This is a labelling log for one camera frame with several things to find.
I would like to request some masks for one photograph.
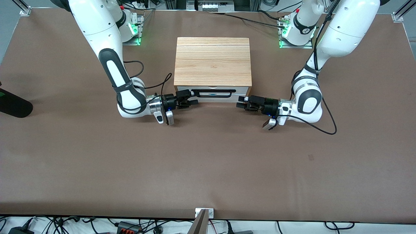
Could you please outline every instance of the light wood panel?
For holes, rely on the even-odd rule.
[[[178,37],[174,85],[251,87],[248,38]]]

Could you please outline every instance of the wooden box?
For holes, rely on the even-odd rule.
[[[176,90],[189,89],[199,102],[237,102],[251,89],[248,38],[178,37]]]

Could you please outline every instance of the drawer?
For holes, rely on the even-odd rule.
[[[200,96],[204,97],[192,97],[189,100],[198,100],[199,102],[238,102],[239,96],[246,96],[248,87],[212,87],[212,86],[178,86],[178,91],[180,90],[209,90],[209,92],[199,92]],[[231,93],[229,92],[215,92],[216,90],[235,90]]]

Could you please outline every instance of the black drawer handle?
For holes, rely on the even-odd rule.
[[[191,90],[195,97],[220,97],[220,98],[228,98],[231,97],[231,95],[236,92],[236,90]],[[201,92],[207,92],[207,93],[229,93],[227,96],[225,95],[201,95]]]

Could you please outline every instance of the brown table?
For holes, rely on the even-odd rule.
[[[311,53],[279,49],[275,28],[157,11],[124,59],[160,83],[174,71],[177,37],[249,37],[251,94],[264,97],[288,98]],[[320,75],[335,136],[295,122],[264,131],[266,116],[235,104],[175,111],[175,125],[159,125],[118,114],[69,13],[33,9],[0,67],[4,88],[34,104],[24,119],[0,115],[0,213],[192,218],[213,207],[217,219],[416,222],[415,74],[402,24],[378,15],[357,50]],[[317,125],[332,130],[326,111]]]

